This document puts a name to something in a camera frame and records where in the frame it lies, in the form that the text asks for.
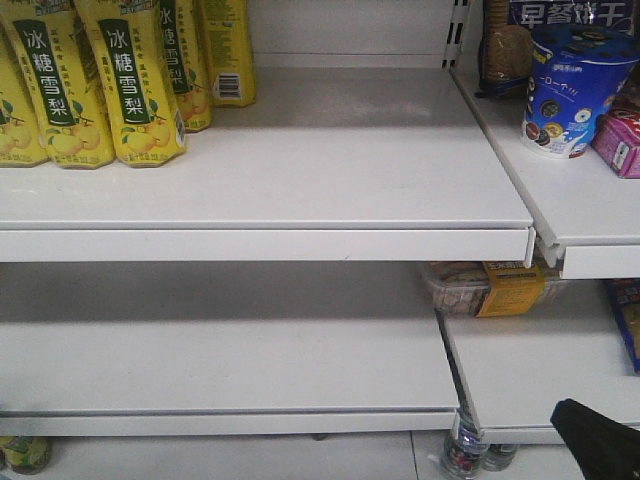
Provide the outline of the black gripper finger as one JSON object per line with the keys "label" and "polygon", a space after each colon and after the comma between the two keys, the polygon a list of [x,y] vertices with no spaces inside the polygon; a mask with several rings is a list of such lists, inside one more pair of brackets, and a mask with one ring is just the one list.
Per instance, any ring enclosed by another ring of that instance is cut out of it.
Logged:
{"label": "black gripper finger", "polygon": [[559,401],[551,424],[585,479],[638,479],[639,431],[573,400]]}

